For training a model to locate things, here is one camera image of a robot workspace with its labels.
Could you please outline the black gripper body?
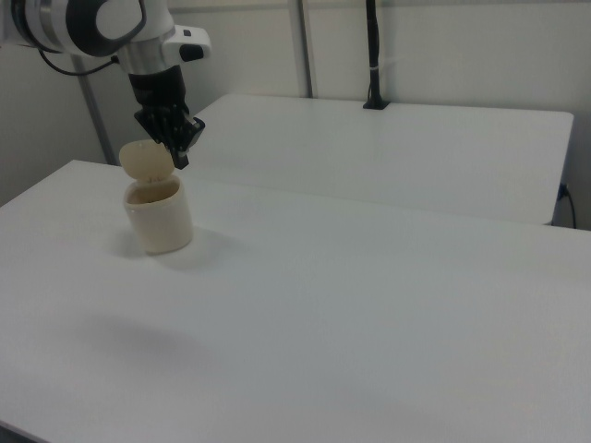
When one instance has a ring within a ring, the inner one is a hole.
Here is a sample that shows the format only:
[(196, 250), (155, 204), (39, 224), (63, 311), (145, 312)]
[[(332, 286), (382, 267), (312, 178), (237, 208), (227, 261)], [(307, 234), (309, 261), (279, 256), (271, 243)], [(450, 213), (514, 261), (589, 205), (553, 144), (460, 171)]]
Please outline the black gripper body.
[(171, 110), (173, 108), (189, 114), (186, 105), (186, 86), (180, 66), (170, 67), (162, 72), (149, 75), (129, 74), (134, 96), (141, 114), (152, 108)]

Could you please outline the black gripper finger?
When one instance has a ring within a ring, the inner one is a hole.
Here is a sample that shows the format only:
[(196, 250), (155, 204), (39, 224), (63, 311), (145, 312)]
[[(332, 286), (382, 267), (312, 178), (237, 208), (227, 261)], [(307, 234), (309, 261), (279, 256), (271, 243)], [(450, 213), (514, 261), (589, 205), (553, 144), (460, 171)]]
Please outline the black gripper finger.
[(165, 109), (141, 109), (134, 113), (134, 117), (156, 143), (164, 144), (173, 162), (179, 162), (175, 128), (170, 113)]
[(176, 169), (182, 170), (189, 165), (188, 153), (205, 127), (201, 119), (191, 117), (184, 111), (174, 114), (170, 152)]

